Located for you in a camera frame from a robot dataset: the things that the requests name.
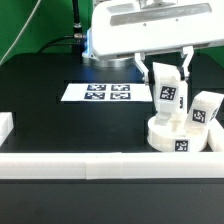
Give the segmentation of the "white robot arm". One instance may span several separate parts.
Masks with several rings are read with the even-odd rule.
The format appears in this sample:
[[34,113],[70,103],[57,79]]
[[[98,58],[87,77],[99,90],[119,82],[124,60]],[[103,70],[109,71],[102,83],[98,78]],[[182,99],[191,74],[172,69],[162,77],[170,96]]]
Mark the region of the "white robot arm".
[[224,0],[107,0],[95,6],[87,54],[98,61],[180,52],[180,76],[196,49],[224,45]]

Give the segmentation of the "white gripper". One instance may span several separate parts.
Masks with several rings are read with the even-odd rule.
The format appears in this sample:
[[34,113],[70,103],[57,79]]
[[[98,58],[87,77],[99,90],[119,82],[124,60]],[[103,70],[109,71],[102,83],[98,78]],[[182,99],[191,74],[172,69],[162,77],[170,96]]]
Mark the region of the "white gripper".
[[180,50],[180,80],[187,81],[194,48],[224,45],[224,0],[110,0],[95,7],[91,30],[93,54],[134,55],[145,84],[154,83],[145,54]]

